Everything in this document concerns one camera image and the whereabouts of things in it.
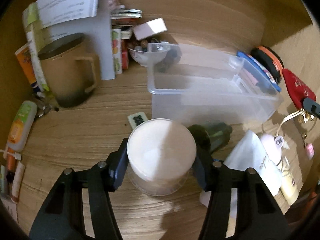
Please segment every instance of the transparent plastic bin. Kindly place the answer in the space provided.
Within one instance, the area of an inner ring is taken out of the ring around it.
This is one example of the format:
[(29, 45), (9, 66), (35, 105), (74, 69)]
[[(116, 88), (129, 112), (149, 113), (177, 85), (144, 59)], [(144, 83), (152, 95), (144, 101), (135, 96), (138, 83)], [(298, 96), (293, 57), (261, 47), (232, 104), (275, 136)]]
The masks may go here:
[[(166, 46), (154, 64), (152, 54)], [(183, 125), (223, 121), (265, 122), (283, 99), (246, 59), (187, 44), (148, 44), (148, 90), (152, 118)]]

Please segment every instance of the dark green object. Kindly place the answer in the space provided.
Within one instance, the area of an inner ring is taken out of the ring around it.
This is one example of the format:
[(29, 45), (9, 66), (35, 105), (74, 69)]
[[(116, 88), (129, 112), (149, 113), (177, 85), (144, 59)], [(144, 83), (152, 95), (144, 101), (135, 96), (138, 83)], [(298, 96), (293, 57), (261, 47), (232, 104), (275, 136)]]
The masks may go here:
[(188, 127), (196, 144), (202, 149), (209, 151), (212, 154), (214, 151), (225, 147), (230, 141), (232, 127), (224, 122), (204, 127), (198, 124), (193, 124)]

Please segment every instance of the mug lid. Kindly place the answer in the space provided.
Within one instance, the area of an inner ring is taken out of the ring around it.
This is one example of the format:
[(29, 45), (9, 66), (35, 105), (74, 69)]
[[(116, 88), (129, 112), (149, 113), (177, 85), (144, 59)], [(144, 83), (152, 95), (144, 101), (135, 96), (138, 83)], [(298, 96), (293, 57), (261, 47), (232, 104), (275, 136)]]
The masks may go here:
[(57, 56), (68, 49), (75, 47), (84, 41), (84, 33), (74, 33), (59, 38), (48, 45), (44, 46), (39, 52), (39, 60), (48, 59)]

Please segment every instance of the white bowl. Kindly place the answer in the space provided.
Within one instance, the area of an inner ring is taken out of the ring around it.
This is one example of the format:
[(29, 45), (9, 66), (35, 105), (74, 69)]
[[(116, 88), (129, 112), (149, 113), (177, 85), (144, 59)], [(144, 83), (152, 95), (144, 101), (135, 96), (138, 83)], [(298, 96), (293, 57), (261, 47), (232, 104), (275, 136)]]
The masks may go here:
[(138, 62), (143, 67), (148, 67), (148, 57), (151, 58), (152, 64), (157, 64), (160, 61), (162, 61), (165, 56), (167, 55), (168, 51), (170, 50), (170, 46), (166, 46), (164, 50), (160, 51), (153, 51), (153, 52), (147, 52), (147, 51), (138, 51), (134, 49), (129, 49), (131, 57)]

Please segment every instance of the round screw head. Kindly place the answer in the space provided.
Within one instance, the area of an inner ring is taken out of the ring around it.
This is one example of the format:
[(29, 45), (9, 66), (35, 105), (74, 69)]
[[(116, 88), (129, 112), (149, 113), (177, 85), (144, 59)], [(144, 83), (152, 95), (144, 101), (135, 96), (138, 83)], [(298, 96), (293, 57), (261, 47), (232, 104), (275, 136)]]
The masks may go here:
[(72, 172), (72, 169), (71, 169), (71, 168), (66, 168), (66, 169), (63, 171), (63, 173), (64, 173), (65, 175), (69, 175), (71, 172)]
[(212, 165), (216, 168), (220, 168), (222, 166), (221, 162), (213, 162)]
[(98, 162), (99, 168), (104, 168), (105, 166), (107, 166), (107, 163), (105, 161)]
[(248, 168), (247, 169), (247, 171), (251, 174), (251, 175), (253, 175), (253, 174), (256, 174), (257, 172), (256, 172), (256, 170), (254, 169), (254, 168)]

